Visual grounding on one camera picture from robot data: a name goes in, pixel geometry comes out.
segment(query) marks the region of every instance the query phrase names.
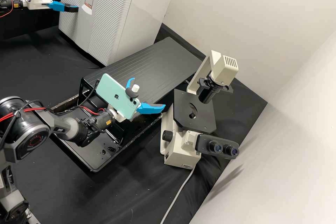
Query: microscope base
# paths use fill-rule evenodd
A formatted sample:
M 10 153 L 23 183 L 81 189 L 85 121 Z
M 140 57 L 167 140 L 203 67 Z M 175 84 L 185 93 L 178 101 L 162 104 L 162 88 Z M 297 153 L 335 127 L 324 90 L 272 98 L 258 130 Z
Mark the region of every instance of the microscope base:
M 197 136 L 200 133 L 180 128 L 174 121 L 173 111 L 174 105 L 171 105 L 168 112 L 162 115 L 160 152 L 164 155 L 165 165 L 191 170 L 201 159 L 201 153 L 195 150 Z M 165 130 L 173 132 L 170 142 L 162 139 Z

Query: red cable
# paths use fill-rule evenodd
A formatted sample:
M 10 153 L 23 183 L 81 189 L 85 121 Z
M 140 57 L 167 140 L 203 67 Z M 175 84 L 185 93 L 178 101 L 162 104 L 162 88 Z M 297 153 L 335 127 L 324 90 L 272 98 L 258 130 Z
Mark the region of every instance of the red cable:
M 24 112 L 30 112 L 30 111 L 44 110 L 44 109 L 46 109 L 46 108 L 44 108 L 44 107 L 40 107 L 40 108 L 25 108 L 23 111 L 24 111 Z M 11 112 L 11 113 L 9 113 L 9 114 L 7 114 L 7 115 L 1 117 L 1 118 L 0 118 L 0 123 L 1 123 L 2 121 L 4 121 L 4 120 L 7 120 L 8 118 L 13 117 L 13 116 L 14 116 L 14 114 L 13 114 L 13 112 Z
M 13 0 L 11 0 L 11 1 L 12 1 L 12 9 L 11 9 L 9 12 L 7 12 L 6 14 L 0 16 L 0 18 L 2 18 L 2 17 L 4 17 L 4 16 L 7 16 L 8 14 L 10 14 L 10 13 L 13 11 L 14 3 L 13 3 Z
M 84 107 L 84 106 L 80 106 L 81 108 L 85 109 L 87 112 L 93 114 L 93 115 L 96 115 L 96 116 L 99 116 L 100 114 L 96 113 L 96 112 L 93 112 L 91 109 L 87 108 L 87 107 Z

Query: black cable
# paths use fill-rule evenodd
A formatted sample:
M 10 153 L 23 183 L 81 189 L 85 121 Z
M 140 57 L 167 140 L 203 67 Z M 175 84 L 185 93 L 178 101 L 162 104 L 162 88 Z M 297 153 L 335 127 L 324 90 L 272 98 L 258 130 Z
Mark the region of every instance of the black cable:
M 7 135 L 8 135 L 8 133 L 9 133 L 9 131 L 11 130 L 13 124 L 15 123 L 15 120 L 16 120 L 16 116 L 15 116 L 15 114 L 14 114 L 13 119 L 12 119 L 11 122 L 9 123 L 9 125 L 8 125 L 8 127 L 7 127 L 7 129 L 6 129 L 5 133 L 4 133 L 4 135 L 2 136 L 2 138 L 1 138 L 1 140 L 0 140 L 0 149 L 3 148 L 3 146 L 4 146 L 4 144 L 5 144 L 5 139 L 6 139 Z
M 52 112 L 52 111 L 51 111 L 51 112 L 52 112 L 53 114 L 57 115 L 57 116 L 58 116 L 58 115 L 59 115 L 59 116 L 63 116 L 63 115 L 65 115 L 65 114 L 68 114 L 68 113 L 72 112 L 73 110 L 79 108 L 80 106 L 82 106 L 82 105 L 84 104 L 84 102 L 86 102 L 86 101 L 90 98 L 90 96 L 93 94 L 93 92 L 95 91 L 96 87 L 98 86 L 98 83 L 99 83 L 99 80 L 97 79 L 97 80 L 96 80 L 96 83 L 94 84 L 94 88 L 91 90 L 91 92 L 89 93 L 89 95 L 84 99 L 84 101 L 82 101 L 79 105 L 78 105 L 78 100 L 77 100 L 77 106 L 68 108 L 67 110 L 64 110 L 63 112 L 56 112 L 56 113 L 54 113 L 54 112 Z
M 94 90 L 95 90 L 96 87 L 98 86 L 98 83 L 99 83 L 99 80 L 97 79 L 97 80 L 96 80 L 96 83 L 94 84 L 95 87 L 91 90 L 90 94 L 84 99 L 84 101 L 82 101 L 82 102 L 78 105 L 78 100 L 77 100 L 77 106 L 81 106 L 81 105 L 83 105 L 83 103 L 86 102 L 86 101 L 89 99 L 89 97 L 93 94 Z
M 42 104 L 42 102 L 41 102 L 40 100 L 32 100 L 32 101 L 29 101 L 29 102 L 27 102 L 26 104 L 24 104 L 24 105 L 23 105 L 21 108 L 19 108 L 18 110 L 13 111 L 14 116 L 13 116 L 11 122 L 9 123 L 9 125 L 7 126 L 7 129 L 6 129 L 5 133 L 3 134 L 2 138 L 0 139 L 0 149 L 3 148 L 3 146 L 4 146 L 4 144 L 5 144 L 5 139 L 6 139 L 7 135 L 9 134 L 9 131 L 11 130 L 13 124 L 15 123 L 15 120 L 16 120 L 16 118 L 17 118 L 17 113 L 19 113 L 19 115 L 21 115 L 20 113 L 22 113 L 22 110 L 23 110 L 26 106 L 28 106 L 29 104 L 34 103 L 34 102 L 38 102 L 38 103 L 40 103 L 40 104 L 42 105 L 42 107 L 44 107 L 43 104 Z
M 41 107 L 44 107 L 44 106 L 43 106 L 43 103 L 42 103 L 40 100 L 32 100 L 32 101 L 27 102 L 27 103 L 26 103 L 25 105 L 23 105 L 20 109 L 23 109 L 23 108 L 27 107 L 30 103 L 35 103 L 35 102 L 39 103 L 39 104 L 41 105 Z

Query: logo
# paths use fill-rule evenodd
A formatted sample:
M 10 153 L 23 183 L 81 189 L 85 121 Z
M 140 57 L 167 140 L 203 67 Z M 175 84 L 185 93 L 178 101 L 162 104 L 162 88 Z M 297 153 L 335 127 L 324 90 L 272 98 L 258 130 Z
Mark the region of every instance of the logo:
M 65 132 L 65 129 L 62 129 L 62 128 L 54 128 L 54 131 L 57 131 L 57 132 Z

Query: black platform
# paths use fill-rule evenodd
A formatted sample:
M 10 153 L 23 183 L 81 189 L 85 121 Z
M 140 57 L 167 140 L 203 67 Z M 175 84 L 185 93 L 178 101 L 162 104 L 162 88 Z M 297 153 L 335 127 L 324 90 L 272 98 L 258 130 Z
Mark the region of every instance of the black platform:
M 135 77 L 134 83 L 140 86 L 138 99 L 153 104 L 193 75 L 200 64 L 199 59 L 168 37 L 84 79 L 94 86 L 96 79 L 108 73 L 126 86 Z
M 84 77 L 82 82 L 86 82 L 88 88 L 92 89 L 96 80 L 100 79 L 104 73 L 108 73 L 121 85 L 126 86 L 127 81 L 135 77 L 135 84 L 140 86 L 138 99 L 141 102 L 154 104 L 193 75 L 200 64 L 201 61 L 193 54 L 171 38 L 166 38 Z M 160 118 L 161 115 L 140 115 L 131 124 L 125 122 L 118 127 L 107 129 L 109 135 L 101 134 L 85 148 L 78 147 L 72 142 L 61 139 L 60 141 L 90 171 L 98 172 L 131 143 L 137 141 Z M 118 140 L 116 133 L 119 129 L 125 132 L 126 136 L 121 136 Z M 112 147 L 115 151 L 109 152 L 108 147 Z

